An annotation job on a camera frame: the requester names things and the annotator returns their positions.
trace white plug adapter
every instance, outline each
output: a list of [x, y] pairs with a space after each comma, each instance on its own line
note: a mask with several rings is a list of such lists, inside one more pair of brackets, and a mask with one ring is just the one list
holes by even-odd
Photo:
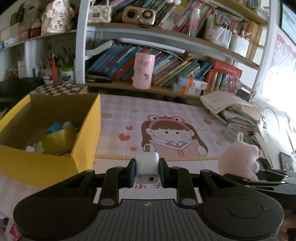
[[159, 155], [157, 152], [138, 152], [136, 155], [136, 182], [159, 183]]

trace yellow cardboard box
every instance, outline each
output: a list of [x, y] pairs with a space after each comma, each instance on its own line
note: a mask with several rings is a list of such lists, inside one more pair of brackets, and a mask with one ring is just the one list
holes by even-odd
[[[80, 128], [70, 156], [24, 151], [54, 122], [66, 121]], [[0, 120], [0, 170], [21, 182], [49, 187], [92, 169], [100, 132], [99, 95], [27, 95]]]

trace pink stuffed toy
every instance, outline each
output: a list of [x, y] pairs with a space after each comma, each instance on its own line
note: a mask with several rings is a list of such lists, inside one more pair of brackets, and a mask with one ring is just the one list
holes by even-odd
[[256, 173], [259, 171], [259, 164], [256, 160], [260, 156], [261, 150], [257, 146], [234, 142], [219, 159], [219, 174], [229, 173], [251, 181], [258, 181]]

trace gold speaker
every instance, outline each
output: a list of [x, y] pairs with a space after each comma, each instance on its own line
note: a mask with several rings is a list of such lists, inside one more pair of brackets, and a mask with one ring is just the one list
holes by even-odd
[[153, 25], [155, 16], [156, 13], [152, 9], [126, 6], [123, 11], [122, 21], [124, 23]]

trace pink cup with bear print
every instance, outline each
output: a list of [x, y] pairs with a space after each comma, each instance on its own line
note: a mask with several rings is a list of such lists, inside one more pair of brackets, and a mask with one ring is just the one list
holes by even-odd
[[136, 53], [135, 65], [133, 67], [133, 87], [141, 90], [150, 88], [154, 61], [155, 55]]

